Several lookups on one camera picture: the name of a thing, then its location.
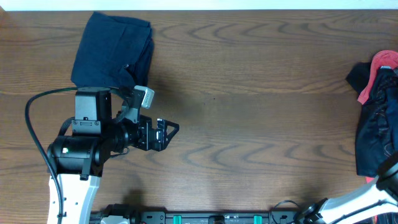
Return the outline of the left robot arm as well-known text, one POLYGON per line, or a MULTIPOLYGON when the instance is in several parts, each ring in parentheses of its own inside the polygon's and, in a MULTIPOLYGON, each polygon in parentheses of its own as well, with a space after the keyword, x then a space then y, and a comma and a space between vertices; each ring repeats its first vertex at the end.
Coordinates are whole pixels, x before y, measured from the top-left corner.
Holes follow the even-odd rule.
POLYGON ((83 87, 75 94, 75 115, 66 120, 47 156, 56 176, 50 179, 48 223, 88 223, 104 163, 129 147, 163 151, 179 125, 164 119, 152 127, 149 108, 154 91, 135 86, 83 87))

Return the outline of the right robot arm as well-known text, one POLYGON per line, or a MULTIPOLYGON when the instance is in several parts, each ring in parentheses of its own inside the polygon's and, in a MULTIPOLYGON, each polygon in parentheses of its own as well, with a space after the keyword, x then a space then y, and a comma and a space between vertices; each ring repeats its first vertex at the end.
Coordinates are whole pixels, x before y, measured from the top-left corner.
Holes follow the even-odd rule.
POLYGON ((294 223, 352 224, 385 213, 397 213, 397 153, 379 166, 372 181, 344 196, 309 206, 294 223))

